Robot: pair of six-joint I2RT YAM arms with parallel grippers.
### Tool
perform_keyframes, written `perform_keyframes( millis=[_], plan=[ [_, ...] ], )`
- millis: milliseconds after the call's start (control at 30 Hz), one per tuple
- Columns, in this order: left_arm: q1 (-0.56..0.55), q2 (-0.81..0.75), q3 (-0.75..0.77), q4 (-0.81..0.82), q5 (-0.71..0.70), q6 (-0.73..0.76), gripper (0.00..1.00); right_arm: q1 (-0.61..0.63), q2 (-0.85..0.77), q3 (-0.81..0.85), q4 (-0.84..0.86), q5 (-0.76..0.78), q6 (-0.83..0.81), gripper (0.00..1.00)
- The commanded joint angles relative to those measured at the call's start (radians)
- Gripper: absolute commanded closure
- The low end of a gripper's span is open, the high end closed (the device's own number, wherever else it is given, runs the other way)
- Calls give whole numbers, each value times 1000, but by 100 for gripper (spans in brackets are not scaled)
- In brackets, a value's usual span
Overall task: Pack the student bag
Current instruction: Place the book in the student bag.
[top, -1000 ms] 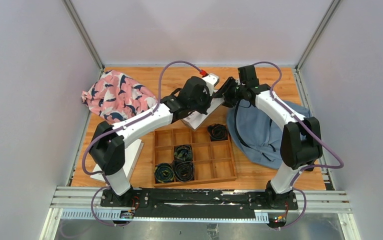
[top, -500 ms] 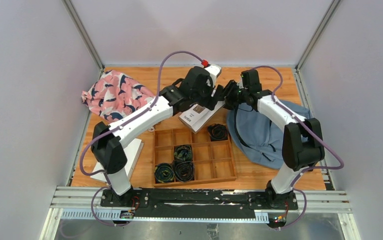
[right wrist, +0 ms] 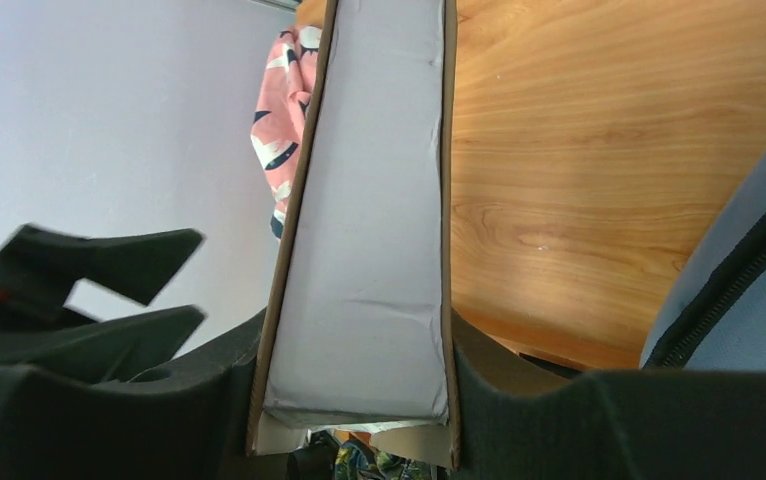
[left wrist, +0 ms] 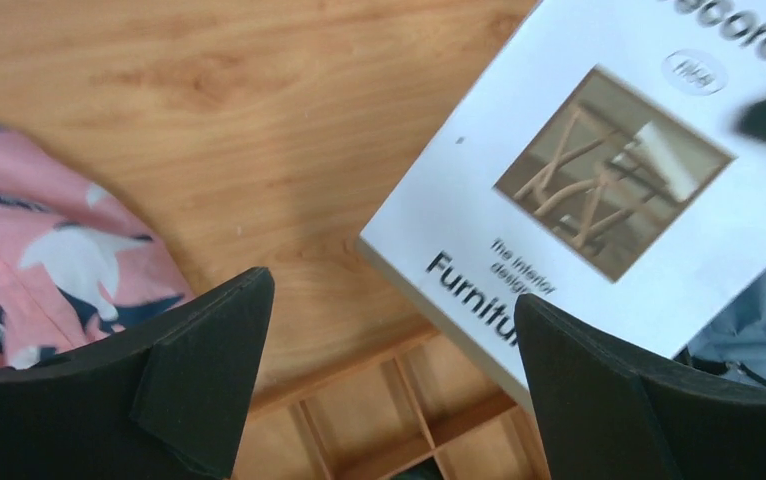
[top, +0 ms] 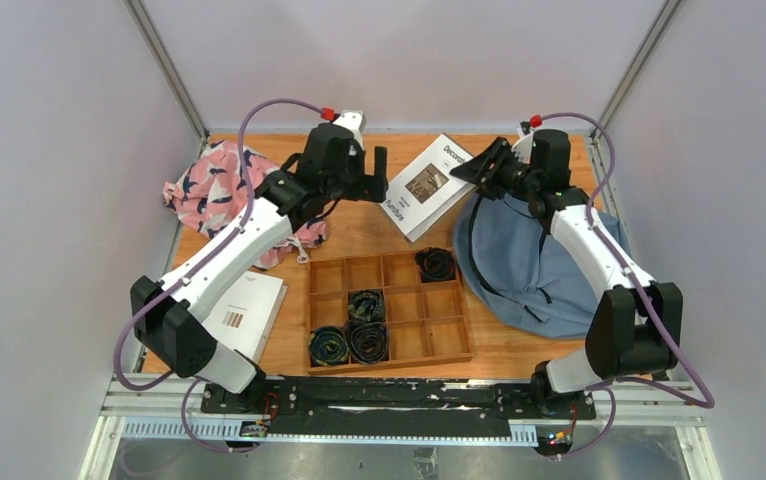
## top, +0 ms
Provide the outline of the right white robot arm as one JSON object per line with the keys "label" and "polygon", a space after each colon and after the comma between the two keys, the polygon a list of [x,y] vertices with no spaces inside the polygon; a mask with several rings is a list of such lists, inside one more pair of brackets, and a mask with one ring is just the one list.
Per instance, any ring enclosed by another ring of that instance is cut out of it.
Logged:
{"label": "right white robot arm", "polygon": [[567,133],[537,129],[496,138],[451,170],[474,187],[453,238],[471,291],[505,325],[584,342],[534,370],[530,403],[548,418],[582,391],[681,359],[680,289],[631,259],[616,221],[572,184],[570,158]]}

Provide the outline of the white paper booklet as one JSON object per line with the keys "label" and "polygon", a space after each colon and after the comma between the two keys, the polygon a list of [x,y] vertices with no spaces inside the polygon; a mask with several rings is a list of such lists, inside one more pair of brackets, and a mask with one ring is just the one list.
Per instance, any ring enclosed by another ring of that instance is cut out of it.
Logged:
{"label": "white paper booklet", "polygon": [[245,272],[204,321],[223,345],[260,362],[288,287],[281,278]]}

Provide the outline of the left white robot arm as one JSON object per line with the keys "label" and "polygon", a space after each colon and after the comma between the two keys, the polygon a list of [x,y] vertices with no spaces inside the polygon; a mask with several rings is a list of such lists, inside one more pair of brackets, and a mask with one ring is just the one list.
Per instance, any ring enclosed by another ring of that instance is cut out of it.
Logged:
{"label": "left white robot arm", "polygon": [[340,201],[382,203],[388,190],[388,150],[373,149],[366,173],[361,134],[337,122],[313,128],[300,153],[270,170],[243,214],[221,230],[187,265],[159,280],[139,278],[130,289],[133,317],[124,330],[181,377],[227,391],[242,413],[265,400],[264,371],[248,355],[226,346],[204,319],[226,291],[268,250]]}

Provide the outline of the blue grey backpack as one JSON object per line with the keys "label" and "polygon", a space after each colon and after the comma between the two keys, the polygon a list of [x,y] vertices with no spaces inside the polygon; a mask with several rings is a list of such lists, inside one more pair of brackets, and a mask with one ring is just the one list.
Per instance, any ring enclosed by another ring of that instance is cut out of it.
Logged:
{"label": "blue grey backpack", "polygon": [[598,304],[566,249],[509,195],[471,195],[453,247],[471,291],[503,325],[548,339],[582,339]]}

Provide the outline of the white furniture book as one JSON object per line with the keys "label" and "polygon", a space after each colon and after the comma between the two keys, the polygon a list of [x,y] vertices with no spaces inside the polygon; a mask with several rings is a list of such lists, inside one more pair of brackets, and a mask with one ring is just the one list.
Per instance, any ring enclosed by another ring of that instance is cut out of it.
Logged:
{"label": "white furniture book", "polygon": [[415,243],[474,185],[451,171],[473,156],[440,134],[390,182],[381,208],[409,243]]}

